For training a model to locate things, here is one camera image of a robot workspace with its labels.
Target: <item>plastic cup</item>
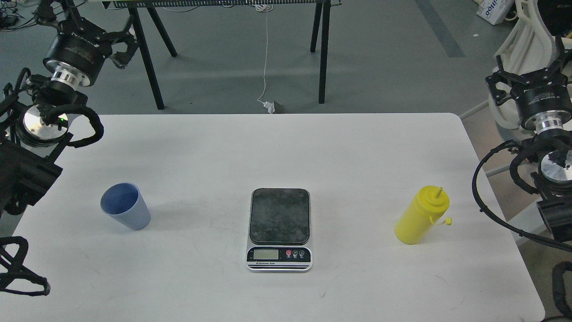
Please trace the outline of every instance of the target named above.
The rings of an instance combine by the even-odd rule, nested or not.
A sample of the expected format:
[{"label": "plastic cup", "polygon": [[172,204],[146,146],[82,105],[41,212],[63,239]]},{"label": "plastic cup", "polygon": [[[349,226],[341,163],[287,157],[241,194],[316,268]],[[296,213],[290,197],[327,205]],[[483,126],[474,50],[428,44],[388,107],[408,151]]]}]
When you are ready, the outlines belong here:
[{"label": "plastic cup", "polygon": [[104,213],[133,230],[141,230],[151,221],[151,213],[139,188],[129,182],[107,189],[100,205]]}]

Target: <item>bottle nozzle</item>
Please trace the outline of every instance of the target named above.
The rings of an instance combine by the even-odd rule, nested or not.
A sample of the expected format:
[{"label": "bottle nozzle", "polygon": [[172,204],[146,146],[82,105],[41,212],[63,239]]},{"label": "bottle nozzle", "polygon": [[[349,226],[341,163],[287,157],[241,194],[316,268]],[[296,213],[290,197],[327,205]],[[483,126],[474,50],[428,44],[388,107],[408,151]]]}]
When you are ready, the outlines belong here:
[{"label": "bottle nozzle", "polygon": [[441,195],[441,192],[443,192],[443,187],[439,187],[439,189],[437,190],[437,192],[435,192],[435,199],[439,199],[439,196]]}]

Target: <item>white table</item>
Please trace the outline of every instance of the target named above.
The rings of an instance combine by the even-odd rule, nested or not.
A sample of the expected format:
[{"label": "white table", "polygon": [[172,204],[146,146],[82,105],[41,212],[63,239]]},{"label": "white table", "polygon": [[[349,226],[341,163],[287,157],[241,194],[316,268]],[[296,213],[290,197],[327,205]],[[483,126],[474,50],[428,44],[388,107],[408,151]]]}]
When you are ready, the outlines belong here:
[{"label": "white table", "polygon": [[[478,211],[478,160],[453,114],[102,116],[104,138],[64,168],[15,235],[47,297],[0,294],[8,321],[539,321],[510,232]],[[89,131],[74,124],[77,138]],[[137,184],[152,221],[130,231],[102,193]],[[393,227],[417,190],[443,186],[450,227],[418,245]],[[313,266],[245,265],[250,198],[310,192]],[[500,208],[484,175],[483,199]]]}]

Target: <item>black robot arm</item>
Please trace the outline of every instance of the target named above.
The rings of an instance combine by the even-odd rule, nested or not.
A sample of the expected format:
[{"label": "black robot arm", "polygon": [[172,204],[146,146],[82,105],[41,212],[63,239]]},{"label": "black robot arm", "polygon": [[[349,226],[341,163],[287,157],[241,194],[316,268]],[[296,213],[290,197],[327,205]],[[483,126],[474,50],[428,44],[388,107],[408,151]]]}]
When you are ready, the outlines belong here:
[{"label": "black robot arm", "polygon": [[[537,207],[554,241],[539,239],[507,223],[502,225],[521,236],[572,252],[570,246],[562,244],[572,240],[572,132],[563,128],[572,117],[572,102],[567,88],[568,77],[562,73],[572,60],[572,51],[564,49],[559,37],[556,43],[559,55],[548,67],[523,75],[505,71],[501,58],[497,56],[499,69],[486,78],[486,83],[496,105],[513,99],[521,127],[535,131],[532,138],[522,142],[505,142],[502,148],[510,147],[511,152],[516,153],[509,167],[514,183],[527,193],[542,197]],[[510,86],[510,93],[498,89],[498,83]],[[538,170],[530,174],[534,186],[519,175],[518,167],[525,161],[538,164]],[[475,200],[481,210],[493,218],[494,214],[478,198],[476,181],[473,184]],[[499,222],[496,215],[493,219]]]}]

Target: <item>white cable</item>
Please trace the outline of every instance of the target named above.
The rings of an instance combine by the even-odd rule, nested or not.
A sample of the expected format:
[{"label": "white cable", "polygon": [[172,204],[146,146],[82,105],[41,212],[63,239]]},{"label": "white cable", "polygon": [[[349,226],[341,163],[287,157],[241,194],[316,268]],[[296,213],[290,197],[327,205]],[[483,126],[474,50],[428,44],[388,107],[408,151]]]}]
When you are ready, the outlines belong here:
[{"label": "white cable", "polygon": [[272,11],[272,9],[274,9],[274,5],[249,5],[249,6],[256,8],[256,11],[258,12],[269,12]]},{"label": "white cable", "polygon": [[257,99],[257,101],[261,102],[264,105],[264,102],[260,99],[264,96],[264,92],[266,91],[266,65],[268,64],[268,11],[266,11],[266,56],[264,57],[264,74],[262,78],[264,79],[264,89],[262,90],[262,94]]},{"label": "white cable", "polygon": [[171,12],[189,12],[189,11],[194,10],[194,9],[196,9],[196,8],[198,8],[198,6],[193,7],[193,8],[191,8],[191,9],[189,9],[189,10],[181,10],[181,11],[178,11],[178,10],[170,10],[170,9],[167,9],[167,8],[163,7],[163,9],[165,9],[165,10],[167,10],[167,11],[171,11]]}]

